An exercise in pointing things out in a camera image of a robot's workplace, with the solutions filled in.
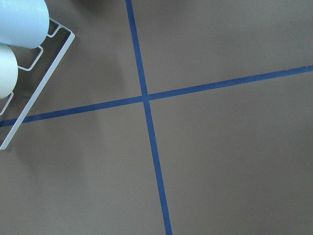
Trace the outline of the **white cup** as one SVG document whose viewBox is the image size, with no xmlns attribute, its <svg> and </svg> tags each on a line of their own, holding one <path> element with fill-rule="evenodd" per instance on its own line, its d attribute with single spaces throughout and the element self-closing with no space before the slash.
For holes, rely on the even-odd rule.
<svg viewBox="0 0 313 235">
<path fill-rule="evenodd" d="M 0 45 L 0 98 L 13 91 L 18 79 L 18 64 L 15 54 L 7 45 Z"/>
</svg>

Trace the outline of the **blue cup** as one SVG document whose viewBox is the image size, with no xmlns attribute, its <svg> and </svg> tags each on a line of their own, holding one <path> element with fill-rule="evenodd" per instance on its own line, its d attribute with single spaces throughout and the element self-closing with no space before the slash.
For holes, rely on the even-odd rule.
<svg viewBox="0 0 313 235">
<path fill-rule="evenodd" d="M 45 40 L 49 12 L 43 0 L 0 1 L 0 43 L 34 49 Z"/>
</svg>

